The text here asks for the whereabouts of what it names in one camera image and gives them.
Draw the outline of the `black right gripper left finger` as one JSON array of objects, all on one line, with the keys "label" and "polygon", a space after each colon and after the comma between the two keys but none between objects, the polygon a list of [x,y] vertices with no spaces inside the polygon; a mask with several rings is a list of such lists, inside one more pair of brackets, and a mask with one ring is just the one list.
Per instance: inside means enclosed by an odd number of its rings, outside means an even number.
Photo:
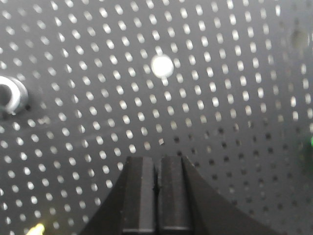
[{"label": "black right gripper left finger", "polygon": [[107,199],[81,231],[83,235],[154,235],[156,175],[149,157],[128,157]]}]

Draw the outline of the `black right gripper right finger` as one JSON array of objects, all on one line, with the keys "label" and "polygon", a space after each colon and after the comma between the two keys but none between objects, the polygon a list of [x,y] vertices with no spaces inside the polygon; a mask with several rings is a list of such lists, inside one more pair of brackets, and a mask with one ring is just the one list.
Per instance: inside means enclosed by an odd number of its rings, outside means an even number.
[{"label": "black right gripper right finger", "polygon": [[218,194],[187,157],[163,157],[158,186],[161,235],[277,234]]}]

